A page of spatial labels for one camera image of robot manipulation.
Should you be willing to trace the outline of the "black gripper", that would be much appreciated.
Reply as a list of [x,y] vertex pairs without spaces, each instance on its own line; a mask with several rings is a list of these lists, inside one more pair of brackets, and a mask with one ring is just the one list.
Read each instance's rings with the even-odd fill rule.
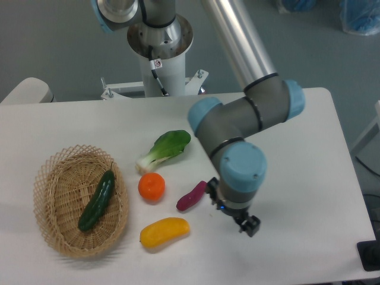
[[252,192],[239,192],[226,186],[219,186],[219,180],[213,177],[207,182],[205,193],[209,195],[212,205],[217,203],[219,210],[234,218],[240,227],[240,233],[244,232],[252,238],[259,231],[260,219],[248,213],[252,204]]

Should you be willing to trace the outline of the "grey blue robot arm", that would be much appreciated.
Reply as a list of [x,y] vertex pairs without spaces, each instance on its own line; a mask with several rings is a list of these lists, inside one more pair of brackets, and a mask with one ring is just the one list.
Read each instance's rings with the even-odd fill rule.
[[[206,191],[212,203],[253,236],[260,221],[248,209],[262,184],[267,162],[246,138],[288,121],[305,107],[302,88],[276,73],[242,1],[203,1],[244,96],[223,104],[208,97],[195,103],[188,122],[218,173]],[[146,97],[184,96],[200,85],[185,79],[185,54],[193,41],[189,22],[175,1],[93,1],[102,29],[127,29],[140,61]]]

